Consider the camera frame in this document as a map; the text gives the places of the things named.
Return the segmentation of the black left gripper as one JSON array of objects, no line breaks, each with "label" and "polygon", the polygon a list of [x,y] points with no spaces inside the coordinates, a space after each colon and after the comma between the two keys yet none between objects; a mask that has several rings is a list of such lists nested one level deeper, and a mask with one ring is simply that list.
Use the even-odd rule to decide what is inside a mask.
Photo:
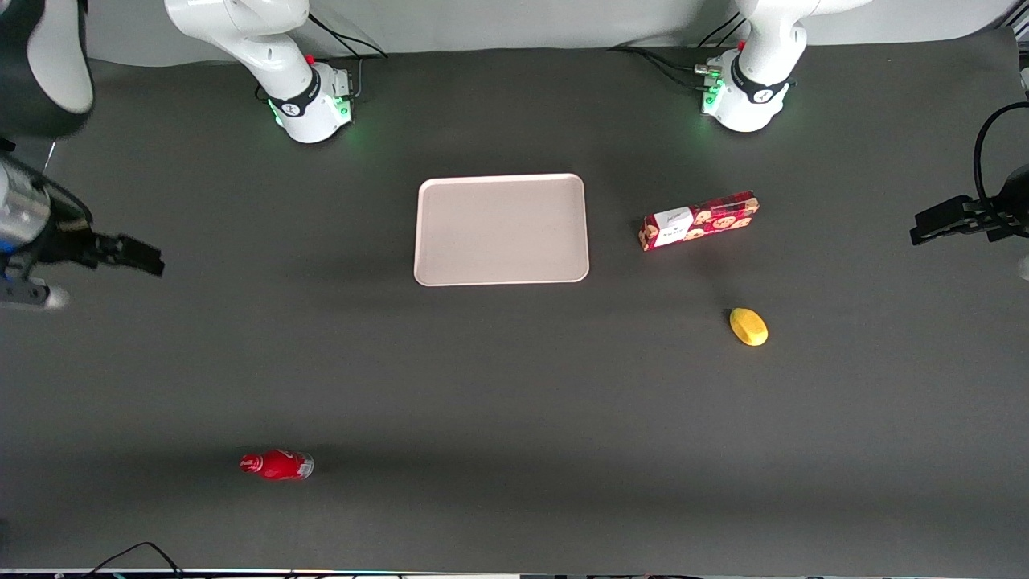
[{"label": "black left gripper", "polygon": [[1007,176],[997,195],[986,194],[982,183],[982,166],[974,164],[974,186],[980,214],[966,219],[968,195],[951,200],[919,212],[915,227],[910,230],[912,245],[919,246],[948,236],[987,234],[989,242],[1018,236],[1027,239],[1028,228],[1028,165],[1022,165]]}]

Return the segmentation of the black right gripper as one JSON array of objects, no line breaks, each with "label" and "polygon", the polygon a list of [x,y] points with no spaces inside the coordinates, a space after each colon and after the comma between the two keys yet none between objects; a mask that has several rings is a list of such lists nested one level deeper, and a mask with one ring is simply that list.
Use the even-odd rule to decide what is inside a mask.
[{"label": "black right gripper", "polygon": [[34,183],[33,188],[49,202],[47,224],[32,245],[34,264],[74,263],[85,268],[101,264],[164,275],[166,264],[157,247],[132,236],[97,236],[91,210],[76,195],[55,183]]}]

